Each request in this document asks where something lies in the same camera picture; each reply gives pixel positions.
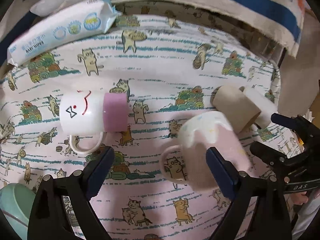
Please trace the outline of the right hand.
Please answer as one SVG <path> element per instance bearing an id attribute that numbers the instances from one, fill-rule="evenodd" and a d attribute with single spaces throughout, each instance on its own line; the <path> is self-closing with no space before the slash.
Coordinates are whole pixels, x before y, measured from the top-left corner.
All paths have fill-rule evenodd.
<path id="1" fill-rule="evenodd" d="M 302 206 L 299 213 L 310 215 L 319 209 L 319 190 L 312 191 L 309 196 L 307 192 L 290 194 L 295 205 Z"/>

